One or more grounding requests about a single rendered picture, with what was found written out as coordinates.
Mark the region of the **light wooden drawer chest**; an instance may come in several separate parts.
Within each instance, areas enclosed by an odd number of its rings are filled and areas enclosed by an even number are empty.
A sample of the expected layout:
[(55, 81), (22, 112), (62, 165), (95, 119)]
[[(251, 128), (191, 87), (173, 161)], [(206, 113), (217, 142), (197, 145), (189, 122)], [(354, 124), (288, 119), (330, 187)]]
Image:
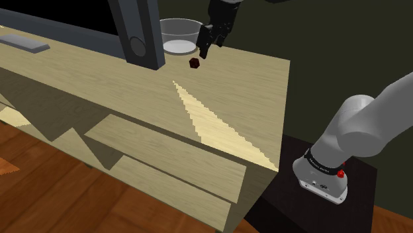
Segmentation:
[(46, 43), (0, 44), (0, 120), (233, 233), (279, 171), (289, 62), (213, 46), (154, 71)]

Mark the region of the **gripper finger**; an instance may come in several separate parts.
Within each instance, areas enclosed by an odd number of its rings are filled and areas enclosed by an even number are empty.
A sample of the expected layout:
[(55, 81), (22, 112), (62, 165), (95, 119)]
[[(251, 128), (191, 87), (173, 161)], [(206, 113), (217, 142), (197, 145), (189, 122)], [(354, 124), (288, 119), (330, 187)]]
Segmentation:
[(208, 49), (212, 43), (212, 24), (202, 24), (197, 38), (197, 47), (199, 48), (199, 56), (202, 59), (207, 58)]
[(222, 47), (227, 36), (228, 36), (228, 32), (226, 32), (226, 31), (221, 32), (220, 34), (217, 35), (215, 44), (218, 47)]

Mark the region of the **dark grey television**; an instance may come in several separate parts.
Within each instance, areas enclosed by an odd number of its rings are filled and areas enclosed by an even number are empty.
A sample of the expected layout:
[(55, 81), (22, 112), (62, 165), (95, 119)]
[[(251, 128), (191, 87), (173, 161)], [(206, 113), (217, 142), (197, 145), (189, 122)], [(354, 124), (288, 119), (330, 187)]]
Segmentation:
[(130, 64), (165, 64), (157, 0), (0, 0), (0, 24), (48, 44), (54, 40)]

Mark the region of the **clear glass bowl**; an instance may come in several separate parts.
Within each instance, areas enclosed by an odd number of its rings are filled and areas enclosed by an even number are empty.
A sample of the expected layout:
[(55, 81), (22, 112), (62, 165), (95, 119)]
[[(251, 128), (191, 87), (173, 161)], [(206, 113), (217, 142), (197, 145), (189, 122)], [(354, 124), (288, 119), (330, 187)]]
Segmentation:
[(168, 54), (191, 54), (196, 49), (196, 42), (202, 23), (192, 19), (161, 19), (163, 49)]

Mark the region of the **grey flat slab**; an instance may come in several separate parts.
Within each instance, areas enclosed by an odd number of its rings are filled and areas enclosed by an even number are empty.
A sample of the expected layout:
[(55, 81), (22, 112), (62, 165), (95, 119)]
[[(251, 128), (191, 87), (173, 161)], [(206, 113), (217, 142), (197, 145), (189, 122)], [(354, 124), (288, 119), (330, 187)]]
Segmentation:
[(46, 43), (39, 42), (37, 40), (29, 39), (16, 34), (6, 34), (0, 36), (0, 43), (18, 48), (33, 54), (43, 52), (50, 49), (50, 46)]

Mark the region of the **dark robot stand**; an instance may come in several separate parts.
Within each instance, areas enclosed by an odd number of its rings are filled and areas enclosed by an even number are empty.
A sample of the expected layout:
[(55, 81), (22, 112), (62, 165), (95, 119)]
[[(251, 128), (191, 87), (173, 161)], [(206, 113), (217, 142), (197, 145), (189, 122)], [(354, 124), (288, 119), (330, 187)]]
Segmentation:
[(293, 162), (311, 143), (283, 135), (279, 173), (244, 219), (259, 233), (371, 233), (377, 169), (351, 157), (348, 194), (336, 205), (303, 189)]

